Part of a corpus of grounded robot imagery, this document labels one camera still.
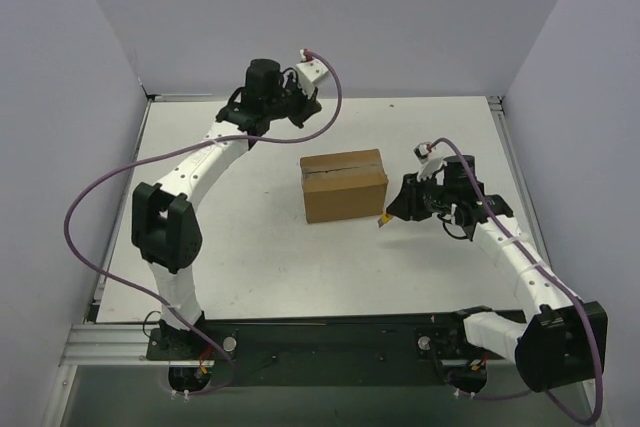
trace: gray wall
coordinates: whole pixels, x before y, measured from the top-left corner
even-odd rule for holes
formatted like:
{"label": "gray wall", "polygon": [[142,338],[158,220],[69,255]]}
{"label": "gray wall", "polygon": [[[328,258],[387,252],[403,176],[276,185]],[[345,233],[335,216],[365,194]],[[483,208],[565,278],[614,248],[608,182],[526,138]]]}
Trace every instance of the gray wall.
{"label": "gray wall", "polygon": [[504,94],[556,0],[98,0],[147,91],[228,96],[313,48],[350,96]]}
{"label": "gray wall", "polygon": [[[145,99],[95,0],[0,0],[0,425],[39,425],[92,276],[62,237],[79,190],[130,158]],[[75,223],[100,259],[122,182]]]}
{"label": "gray wall", "polygon": [[610,319],[606,394],[637,425],[640,0],[559,0],[506,98],[553,265]]}

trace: white tabletop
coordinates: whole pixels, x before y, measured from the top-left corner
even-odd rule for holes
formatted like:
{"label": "white tabletop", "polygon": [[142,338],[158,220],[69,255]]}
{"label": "white tabletop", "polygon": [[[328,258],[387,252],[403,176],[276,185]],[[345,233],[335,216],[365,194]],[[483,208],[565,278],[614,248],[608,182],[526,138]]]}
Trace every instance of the white tabletop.
{"label": "white tabletop", "polygon": [[[274,137],[297,137],[323,125],[335,100],[300,131],[272,124]],[[139,158],[198,142],[223,102],[160,102],[150,107]],[[198,210],[204,237],[194,266],[207,318],[295,317],[444,312],[476,305],[519,308],[482,251],[446,236],[435,219],[376,218],[308,225],[300,157],[377,148],[389,177],[387,203],[402,176],[418,170],[413,147],[446,136],[476,156],[487,193],[501,194],[529,231],[484,97],[348,99],[332,129],[301,145],[258,144],[236,161]],[[132,188],[154,183],[180,159],[136,169]],[[110,270],[155,290],[151,271],[131,245],[130,192]],[[140,321],[155,300],[107,281],[99,322]]]}

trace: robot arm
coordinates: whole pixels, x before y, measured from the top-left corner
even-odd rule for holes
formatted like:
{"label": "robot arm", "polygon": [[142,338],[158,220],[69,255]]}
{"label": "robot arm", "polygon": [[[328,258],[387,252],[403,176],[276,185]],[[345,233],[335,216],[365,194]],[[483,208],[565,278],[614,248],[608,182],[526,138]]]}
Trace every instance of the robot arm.
{"label": "robot arm", "polygon": [[[459,335],[445,342],[456,343],[456,349],[488,350],[510,360],[535,392],[593,378],[584,327],[571,300],[556,285],[564,284],[531,245],[508,204],[499,195],[484,195],[484,185],[477,182],[491,211],[512,233],[511,238],[487,214],[458,157],[442,158],[427,143],[418,145],[414,153],[422,167],[404,176],[400,193],[387,208],[382,224],[392,217],[421,221],[435,215],[445,228],[446,224],[461,227],[466,239],[478,246],[507,280],[526,321],[513,322],[487,307],[466,309],[454,314]],[[475,159],[464,157],[475,176]],[[437,178],[440,172],[441,183]],[[516,240],[531,253],[535,263],[523,255]],[[549,282],[540,269],[552,274],[556,283]],[[606,313],[597,302],[583,306],[604,365]]]}
{"label": "robot arm", "polygon": [[[205,135],[206,145],[153,186],[141,183],[133,192],[132,242],[148,262],[158,293],[192,324],[204,319],[193,282],[192,264],[202,246],[196,211],[224,171],[255,144],[250,139],[212,141],[242,133],[260,137],[271,121],[284,118],[302,128],[319,112],[317,87],[328,69],[304,51],[301,57],[284,72],[273,60],[253,60],[245,85],[236,89]],[[165,306],[160,326],[168,335],[187,331]]]}

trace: purple cable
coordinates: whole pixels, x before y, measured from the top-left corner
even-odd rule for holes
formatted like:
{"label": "purple cable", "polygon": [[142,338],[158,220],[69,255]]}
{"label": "purple cable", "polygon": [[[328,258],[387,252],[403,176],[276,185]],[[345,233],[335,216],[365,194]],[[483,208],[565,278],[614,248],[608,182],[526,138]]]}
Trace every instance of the purple cable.
{"label": "purple cable", "polygon": [[182,322],[182,324],[184,324],[185,327],[187,327],[189,330],[191,330],[193,333],[195,333],[198,337],[200,337],[202,340],[204,340],[207,344],[209,344],[211,347],[213,347],[222,356],[222,358],[226,362],[228,362],[229,365],[231,365],[231,367],[233,369],[233,375],[231,376],[231,378],[227,382],[224,382],[223,384],[220,384],[220,385],[217,385],[217,386],[209,387],[207,389],[203,389],[200,392],[200,395],[205,394],[205,393],[211,393],[211,392],[214,392],[216,390],[223,389],[223,388],[228,387],[229,385],[231,385],[233,383],[233,381],[235,379],[235,374],[236,374],[236,366],[235,366],[235,363],[233,362],[233,359],[231,359],[229,354],[227,354],[227,352],[220,345],[218,345],[213,339],[209,338],[204,332],[202,332],[200,329],[198,329],[193,324],[191,324],[187,319],[185,319],[177,310],[175,310],[169,304],[169,302],[164,297],[156,294],[155,292],[147,289],[146,287],[143,287],[142,285],[136,284],[135,282],[131,282],[131,281],[129,281],[129,280],[123,278],[123,277],[120,277],[120,276],[118,276],[116,274],[113,274],[113,273],[111,273],[111,272],[109,272],[109,271],[107,271],[105,269],[101,269],[100,267],[95,265],[93,262],[91,262],[88,258],[86,258],[84,255],[82,255],[82,253],[78,250],[78,248],[76,247],[75,243],[73,242],[73,240],[71,238],[71,232],[70,232],[71,218],[72,218],[73,213],[75,212],[76,208],[80,204],[80,202],[82,202],[82,200],[93,189],[95,189],[98,185],[102,184],[103,182],[109,180],[112,177],[115,177],[116,175],[118,175],[118,174],[120,174],[122,172],[125,172],[127,170],[131,170],[131,169],[133,169],[135,167],[139,167],[141,165],[151,164],[151,163],[154,163],[154,162],[160,162],[162,160],[170,159],[172,157],[177,157],[178,155],[185,154],[187,152],[192,152],[194,150],[198,150],[198,149],[201,149],[201,148],[206,147],[208,145],[213,145],[213,144],[218,143],[218,142],[228,142],[228,141],[232,141],[232,140],[248,140],[248,141],[256,141],[256,142],[269,142],[269,143],[272,143],[272,144],[299,144],[299,143],[302,143],[302,142],[307,142],[309,140],[313,140],[316,137],[319,137],[320,135],[324,134],[335,123],[335,121],[338,118],[338,115],[340,114],[340,110],[342,108],[342,84],[340,83],[340,79],[339,79],[338,74],[336,73],[335,69],[331,66],[331,64],[329,62],[327,62],[327,60],[324,57],[316,54],[315,52],[310,52],[310,51],[305,51],[305,52],[311,58],[318,59],[319,61],[321,61],[322,63],[324,63],[327,66],[327,69],[331,73],[331,75],[333,77],[333,80],[334,80],[334,82],[336,84],[336,90],[338,92],[338,100],[337,100],[337,104],[336,104],[336,110],[335,110],[333,116],[331,117],[331,119],[329,120],[329,122],[324,127],[322,127],[320,130],[318,130],[317,132],[315,132],[315,133],[313,133],[311,135],[308,135],[306,137],[300,137],[300,138],[297,138],[297,139],[274,139],[274,138],[271,138],[271,137],[257,137],[257,136],[253,136],[253,135],[240,135],[240,134],[239,135],[228,135],[228,136],[225,136],[225,137],[219,137],[219,138],[217,138],[215,140],[206,140],[204,142],[199,142],[197,144],[190,145],[188,147],[184,147],[182,149],[178,149],[178,150],[175,150],[173,152],[169,152],[167,154],[162,154],[162,155],[157,155],[155,157],[149,157],[147,159],[137,160],[135,162],[132,162],[132,163],[127,164],[127,165],[124,165],[122,167],[118,167],[117,169],[114,169],[111,172],[108,172],[108,173],[104,174],[103,176],[101,176],[100,178],[96,179],[91,184],[89,184],[74,199],[74,201],[69,206],[69,209],[67,210],[67,214],[64,217],[64,238],[65,238],[65,241],[67,242],[67,245],[69,246],[69,249],[71,250],[73,255],[75,255],[76,258],[78,258],[78,260],[80,260],[80,262],[82,262],[84,265],[89,267],[94,272],[97,272],[100,275],[104,275],[108,279],[111,279],[111,280],[114,280],[116,282],[119,282],[119,283],[121,283],[123,285],[126,285],[127,287],[131,287],[132,289],[135,289],[135,290],[137,290],[139,292],[147,294],[148,296],[153,297],[154,299],[156,299],[162,305],[167,307],[169,312],[171,312],[176,319],[178,319],[180,322]]}
{"label": "purple cable", "polygon": [[[498,226],[498,228],[502,231],[502,233],[508,239],[513,239],[514,235],[511,232],[509,232],[509,229],[507,229],[504,226],[504,224],[502,222],[500,222],[498,217],[488,207],[487,199],[483,195],[482,190],[480,189],[480,186],[478,185],[478,181],[476,180],[476,177],[475,177],[473,171],[471,170],[471,168],[469,167],[469,164],[467,163],[466,159],[464,158],[464,155],[462,155],[462,152],[460,152],[460,149],[458,149],[458,147],[456,147],[456,145],[453,142],[451,142],[449,139],[444,138],[444,137],[441,137],[441,138],[437,139],[435,142],[433,142],[431,144],[431,146],[435,147],[436,145],[438,145],[440,143],[447,144],[451,148],[451,150],[453,150],[453,152],[456,154],[456,156],[460,159],[460,162],[462,163],[462,167],[464,168],[465,172],[467,173],[467,175],[469,177],[469,180],[471,181],[471,185],[473,186],[473,190],[475,191],[476,195],[478,196],[478,199],[480,199],[480,201],[482,202],[482,205],[483,205],[485,211],[487,212],[487,215],[489,216],[489,218],[491,218],[491,220],[493,220],[493,222]],[[595,334],[593,333],[593,328],[591,327],[591,323],[589,322],[589,317],[587,316],[587,313],[584,310],[584,307],[582,306],[582,302],[580,302],[580,299],[578,299],[578,297],[576,297],[567,287],[565,287],[565,285],[562,282],[559,282],[558,279],[556,279],[555,276],[549,274],[544,268],[542,268],[539,264],[537,264],[536,259],[533,257],[533,255],[531,255],[531,253],[522,244],[522,242],[520,242],[519,240],[515,239],[513,241],[513,244],[518,248],[518,250],[520,250],[520,252],[522,252],[522,255],[524,255],[525,258],[529,262],[531,262],[532,265],[534,265],[534,268],[538,271],[538,273],[540,273],[540,275],[542,275],[545,279],[547,279],[549,282],[551,282],[553,285],[555,285],[558,289],[560,289],[560,291],[563,294],[565,294],[569,298],[569,300],[571,301],[571,303],[575,307],[576,312],[578,313],[578,316],[580,317],[580,321],[582,322],[582,325],[584,326],[584,330],[585,330],[585,333],[587,335],[587,342],[589,343],[589,350],[591,351],[591,360],[593,361],[593,370],[595,372],[596,399],[595,399],[595,406],[593,408],[593,412],[591,413],[591,415],[588,418],[582,419],[582,418],[578,417],[578,415],[573,410],[571,410],[569,407],[564,405],[560,401],[560,399],[558,399],[552,392],[546,391],[545,393],[547,394],[549,399],[551,399],[551,401],[560,410],[562,410],[562,412],[564,412],[567,416],[569,416],[571,418],[571,420],[573,420],[574,422],[576,422],[578,424],[581,424],[581,425],[594,424],[600,418],[600,416],[602,415],[602,404],[603,404],[603,401],[604,401],[604,392],[603,392],[603,385],[602,385],[602,363],[600,362],[600,354],[598,352],[598,344],[596,342],[596,337],[595,337]]]}

